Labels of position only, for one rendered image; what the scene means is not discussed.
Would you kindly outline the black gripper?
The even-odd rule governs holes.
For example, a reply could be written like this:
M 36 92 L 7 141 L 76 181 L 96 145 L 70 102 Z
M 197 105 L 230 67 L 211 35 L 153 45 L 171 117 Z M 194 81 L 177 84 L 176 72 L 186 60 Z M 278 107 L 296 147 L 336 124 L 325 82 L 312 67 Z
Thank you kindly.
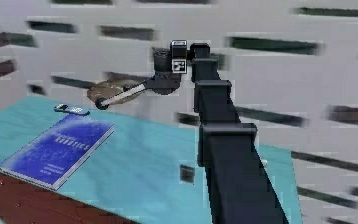
M 124 86 L 114 96 L 101 96 L 94 103 L 97 109 L 106 110 L 110 105 L 122 104 L 135 99 L 146 88 L 160 95 L 169 95 L 180 87 L 181 75 L 172 71 L 172 57 L 168 49 L 154 48 L 154 75 L 143 83 Z

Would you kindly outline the brown round decoration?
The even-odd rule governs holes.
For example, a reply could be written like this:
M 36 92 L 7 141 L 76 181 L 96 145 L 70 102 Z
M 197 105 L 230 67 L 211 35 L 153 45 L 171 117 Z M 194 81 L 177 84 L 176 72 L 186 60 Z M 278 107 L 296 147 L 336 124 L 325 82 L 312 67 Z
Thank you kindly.
M 139 85 L 139 81 L 135 80 L 106 80 L 94 84 L 87 91 L 87 98 L 90 99 L 100 110 L 106 110 L 108 105 L 102 105 L 101 102 L 121 93 L 127 87 Z

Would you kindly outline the blue grey remote control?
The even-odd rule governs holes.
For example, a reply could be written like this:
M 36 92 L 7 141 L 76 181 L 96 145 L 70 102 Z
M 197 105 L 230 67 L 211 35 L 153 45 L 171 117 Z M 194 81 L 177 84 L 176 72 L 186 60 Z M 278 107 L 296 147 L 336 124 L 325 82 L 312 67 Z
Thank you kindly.
M 55 112 L 62 112 L 62 113 L 68 113 L 68 114 L 74 114 L 78 116 L 87 116 L 90 114 L 90 112 L 86 109 L 83 109 L 81 107 L 77 107 L 70 104 L 64 104 L 60 103 L 54 107 Z

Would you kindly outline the teal table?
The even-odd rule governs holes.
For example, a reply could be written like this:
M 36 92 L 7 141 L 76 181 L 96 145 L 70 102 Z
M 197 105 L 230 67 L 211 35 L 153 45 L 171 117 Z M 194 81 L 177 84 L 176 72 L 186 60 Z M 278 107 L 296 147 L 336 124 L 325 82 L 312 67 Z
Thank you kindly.
M 0 103 L 0 161 L 60 119 L 53 106 L 42 97 Z M 195 130 L 106 112 L 92 115 L 114 122 L 115 131 L 59 195 L 141 224 L 211 224 Z M 256 150 L 289 224 L 302 224 L 290 152 L 267 146 Z

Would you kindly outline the blue book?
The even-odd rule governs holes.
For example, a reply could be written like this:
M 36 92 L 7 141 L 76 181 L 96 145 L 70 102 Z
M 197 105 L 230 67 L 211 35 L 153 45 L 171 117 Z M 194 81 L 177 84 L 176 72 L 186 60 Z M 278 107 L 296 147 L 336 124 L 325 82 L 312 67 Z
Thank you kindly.
M 114 125 L 67 115 L 0 163 L 0 170 L 57 190 L 114 131 Z

